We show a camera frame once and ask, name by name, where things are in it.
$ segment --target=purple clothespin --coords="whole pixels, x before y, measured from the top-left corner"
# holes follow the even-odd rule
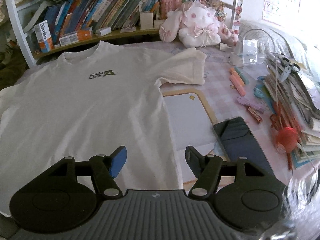
[[[262,104],[262,103],[254,102],[254,101],[249,100],[245,97],[237,97],[237,101],[238,101],[238,103],[240,103],[244,106],[251,106],[254,110],[257,110],[262,114],[264,113],[265,107],[264,107],[264,104]]]

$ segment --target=pink marker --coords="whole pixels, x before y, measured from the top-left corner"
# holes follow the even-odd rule
[[[236,76],[235,75],[230,75],[229,79],[233,83],[233,85],[236,87],[236,89],[238,90],[239,94],[242,97],[244,97],[245,96],[245,90],[244,90],[243,86],[240,84],[240,82],[238,81],[238,79],[236,78]]]

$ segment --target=t-shirt sleeve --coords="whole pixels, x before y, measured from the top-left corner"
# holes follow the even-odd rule
[[[206,54],[196,48],[185,49],[179,54],[165,53],[162,61],[156,61],[148,70],[148,76],[159,86],[169,82],[173,84],[204,84],[203,72]]]

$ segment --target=highlighter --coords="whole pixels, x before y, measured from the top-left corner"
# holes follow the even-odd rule
[[[244,87],[244,82],[243,80],[241,79],[241,77],[239,76],[239,74],[236,72],[236,70],[234,68],[230,68],[229,69],[229,72],[232,76],[234,76],[237,80],[238,80],[238,83],[239,85],[243,86]]]
[[[239,92],[239,94],[242,97],[244,97],[245,96],[245,90],[244,90],[243,86],[241,85],[241,83],[239,82],[239,80],[237,79],[237,77],[235,75],[230,75],[229,79],[233,83],[233,85],[236,87],[236,89]]]
[[[240,71],[240,69],[238,69],[237,67],[235,67],[235,71],[239,74],[240,78],[242,79],[242,81],[244,82],[244,85],[248,85],[249,79],[247,79],[247,77]]]

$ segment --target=alphabet poster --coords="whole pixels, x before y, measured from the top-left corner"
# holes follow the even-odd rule
[[[290,18],[297,15],[299,6],[300,0],[265,0],[262,19],[285,25]]]

